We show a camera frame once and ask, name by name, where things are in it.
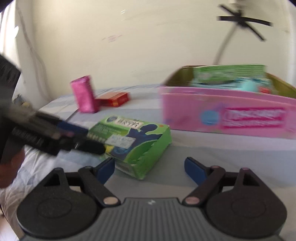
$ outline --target pink cylinder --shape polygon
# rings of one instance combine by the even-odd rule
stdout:
[[[84,76],[70,83],[75,99],[82,113],[96,113],[99,111],[99,103],[95,101],[90,83],[90,76]]]

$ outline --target pink box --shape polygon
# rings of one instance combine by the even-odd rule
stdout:
[[[171,129],[296,139],[296,99],[264,93],[186,87],[183,67],[160,87],[163,120]],[[282,94],[296,89],[267,74]]]
[[[96,113],[99,111],[99,102],[95,101],[90,83],[90,76],[84,76],[70,83],[75,99],[82,113]]]

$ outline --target blue handle part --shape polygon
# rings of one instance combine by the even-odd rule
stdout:
[[[69,124],[68,122],[65,122],[65,121],[59,122],[57,124],[57,127],[61,128],[62,130],[65,130],[65,131],[72,131],[75,134],[80,134],[80,135],[85,135],[85,136],[89,132],[89,130],[84,127],[72,125],[72,124]]]
[[[207,179],[207,168],[191,157],[184,162],[185,172],[197,184],[202,184]]]
[[[114,173],[114,170],[115,160],[113,158],[108,158],[95,167],[95,176],[100,183],[105,184]]]

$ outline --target pink cardboard box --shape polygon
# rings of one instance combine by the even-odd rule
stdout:
[[[270,74],[267,77],[279,94],[296,96],[294,87]],[[160,88],[164,123],[171,129],[296,139],[296,99],[186,87],[192,78],[192,67],[185,66]]]

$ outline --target person's arm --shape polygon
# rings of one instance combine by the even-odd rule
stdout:
[[[24,159],[25,151],[22,149],[9,163],[0,164],[0,188],[6,188],[13,182]]]

